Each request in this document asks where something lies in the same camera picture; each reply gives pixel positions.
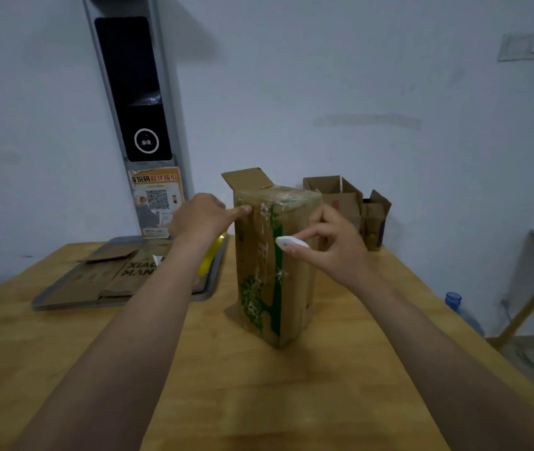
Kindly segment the person's right hand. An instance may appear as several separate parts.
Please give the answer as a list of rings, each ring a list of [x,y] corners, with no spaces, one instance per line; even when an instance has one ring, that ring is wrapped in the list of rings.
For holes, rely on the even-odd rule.
[[[322,204],[309,217],[308,227],[295,234],[305,242],[318,237],[325,242],[323,267],[317,267],[332,280],[357,292],[375,272],[356,228],[328,204]]]

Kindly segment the grey scanner kiosk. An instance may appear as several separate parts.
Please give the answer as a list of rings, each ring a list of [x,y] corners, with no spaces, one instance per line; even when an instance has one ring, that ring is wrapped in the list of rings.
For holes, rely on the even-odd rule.
[[[192,195],[192,182],[189,168],[184,165],[184,149],[178,131],[157,0],[83,0],[83,5],[96,48],[129,189],[129,171],[177,166],[180,169],[186,201]],[[101,247],[107,243],[146,240],[153,239],[146,239],[142,234],[115,237]],[[101,247],[89,256],[98,253]],[[78,260],[75,267],[84,258]],[[50,311],[39,310],[35,305],[42,294],[53,285],[33,299],[33,311]],[[122,304],[124,303],[56,310]]]

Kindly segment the flattened brown cardboard box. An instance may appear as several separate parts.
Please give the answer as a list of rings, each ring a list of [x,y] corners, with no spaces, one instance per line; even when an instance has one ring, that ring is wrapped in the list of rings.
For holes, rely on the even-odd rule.
[[[166,256],[172,246],[167,239],[107,243],[44,292],[35,306],[56,310],[125,303],[155,273],[153,255]]]

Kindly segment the blue water bottle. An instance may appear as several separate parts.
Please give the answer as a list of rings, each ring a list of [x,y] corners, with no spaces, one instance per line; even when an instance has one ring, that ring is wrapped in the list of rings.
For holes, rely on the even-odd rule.
[[[444,303],[451,308],[466,324],[468,324],[475,332],[482,337],[485,336],[485,331],[480,322],[463,304],[462,296],[458,293],[448,292],[444,297]]]

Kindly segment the small dark cardboard box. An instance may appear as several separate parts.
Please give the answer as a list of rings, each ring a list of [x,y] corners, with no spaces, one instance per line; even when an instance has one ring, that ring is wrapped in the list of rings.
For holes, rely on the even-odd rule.
[[[361,235],[369,251],[380,251],[382,247],[385,222],[391,206],[391,201],[376,189],[362,200]]]

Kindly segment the tall taped cardboard box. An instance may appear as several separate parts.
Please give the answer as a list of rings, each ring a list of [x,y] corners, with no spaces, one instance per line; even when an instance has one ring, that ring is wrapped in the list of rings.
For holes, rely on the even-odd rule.
[[[238,300],[233,318],[274,348],[285,348],[311,319],[316,270],[285,253],[277,239],[308,227],[323,196],[276,185],[260,168],[222,177],[233,191],[234,207],[252,207],[234,223]]]

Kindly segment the person's left hand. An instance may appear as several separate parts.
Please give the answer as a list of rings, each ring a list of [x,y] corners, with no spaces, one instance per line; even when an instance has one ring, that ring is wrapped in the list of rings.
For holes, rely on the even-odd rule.
[[[173,213],[168,225],[169,235],[175,240],[189,239],[209,244],[227,232],[236,220],[251,212],[250,205],[228,209],[215,195],[198,193]]]

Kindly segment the orange instruction sticker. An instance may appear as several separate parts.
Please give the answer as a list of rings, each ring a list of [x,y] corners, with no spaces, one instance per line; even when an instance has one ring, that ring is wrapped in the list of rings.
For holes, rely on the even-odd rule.
[[[142,237],[169,238],[173,213],[185,202],[179,167],[129,171],[128,179]]]

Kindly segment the person's left forearm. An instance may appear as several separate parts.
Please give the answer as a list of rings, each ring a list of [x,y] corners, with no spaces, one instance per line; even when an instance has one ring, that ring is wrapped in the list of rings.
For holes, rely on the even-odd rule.
[[[168,378],[192,288],[223,229],[178,236],[89,345],[11,451],[139,451]]]

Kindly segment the yellow tool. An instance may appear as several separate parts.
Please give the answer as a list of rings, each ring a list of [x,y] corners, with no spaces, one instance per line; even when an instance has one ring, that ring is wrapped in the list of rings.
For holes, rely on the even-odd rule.
[[[199,277],[203,277],[209,273],[213,260],[215,259],[226,237],[227,237],[227,232],[223,232],[211,244],[210,248],[207,250],[205,256],[203,257],[203,261],[201,262],[201,265],[198,268],[197,275]]]

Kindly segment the small white box cutter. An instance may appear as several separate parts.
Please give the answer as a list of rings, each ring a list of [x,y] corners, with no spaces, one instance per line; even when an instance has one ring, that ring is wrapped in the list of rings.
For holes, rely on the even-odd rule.
[[[304,248],[310,248],[307,242],[294,236],[278,236],[275,238],[275,243],[282,251],[288,250],[288,247],[291,246],[301,246]]]

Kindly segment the open brown cardboard box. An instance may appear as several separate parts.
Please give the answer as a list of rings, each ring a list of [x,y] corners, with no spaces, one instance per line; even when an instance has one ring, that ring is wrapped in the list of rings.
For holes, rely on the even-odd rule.
[[[341,213],[361,232],[363,211],[362,192],[340,175],[306,177],[303,189],[320,192],[326,204]]]

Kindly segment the person's right forearm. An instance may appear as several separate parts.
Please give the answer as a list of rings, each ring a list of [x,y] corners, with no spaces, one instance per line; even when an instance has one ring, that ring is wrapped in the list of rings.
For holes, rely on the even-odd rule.
[[[349,290],[376,320],[452,451],[534,451],[534,408],[369,267]]]

